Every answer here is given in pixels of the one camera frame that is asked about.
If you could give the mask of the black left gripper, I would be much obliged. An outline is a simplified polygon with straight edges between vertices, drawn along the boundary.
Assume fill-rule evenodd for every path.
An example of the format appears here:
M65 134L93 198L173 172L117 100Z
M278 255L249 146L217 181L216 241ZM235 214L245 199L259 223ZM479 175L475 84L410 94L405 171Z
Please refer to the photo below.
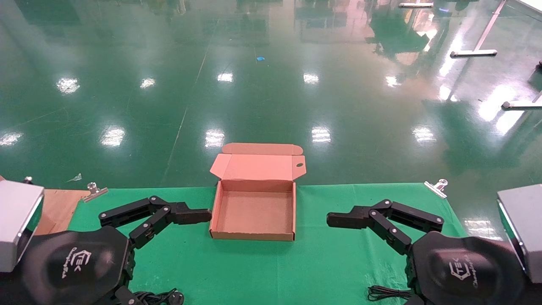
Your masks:
M14 270L2 272L0 303L140 305L127 287L133 278L133 248L141 249L169 224L198 224L211 218L209 209L151 196L100 213L98 230L34 237ZM145 221L129 233L130 241L113 228L141 219Z

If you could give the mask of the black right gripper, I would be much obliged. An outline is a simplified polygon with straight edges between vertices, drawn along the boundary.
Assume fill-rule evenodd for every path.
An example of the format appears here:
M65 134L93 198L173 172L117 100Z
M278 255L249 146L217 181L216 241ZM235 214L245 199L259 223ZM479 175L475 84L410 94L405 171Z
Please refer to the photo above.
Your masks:
M430 232L412 239L393 222ZM409 305L540 305L541 284L533 283L509 242L441 233L444 219L384 199L373 206L330 212L329 227L370 228L399 255L407 255Z

